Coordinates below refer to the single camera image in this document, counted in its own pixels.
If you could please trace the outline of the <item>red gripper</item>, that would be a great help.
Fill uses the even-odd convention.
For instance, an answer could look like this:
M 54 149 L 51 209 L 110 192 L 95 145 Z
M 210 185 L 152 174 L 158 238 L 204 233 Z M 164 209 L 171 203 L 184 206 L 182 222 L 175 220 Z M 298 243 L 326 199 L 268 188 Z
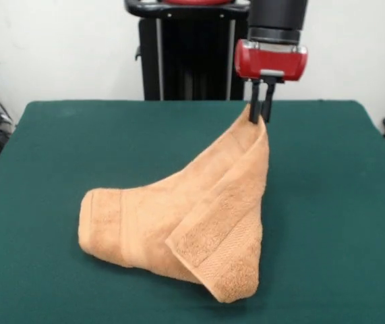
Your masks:
M 249 121 L 258 123 L 261 116 L 265 123 L 270 121 L 275 83 L 267 83 L 266 96 L 261 104 L 259 79 L 275 77 L 285 81 L 298 81 L 307 64 L 307 48 L 301 45 L 278 45 L 240 39 L 235 46 L 235 70 L 242 78 L 251 81 Z

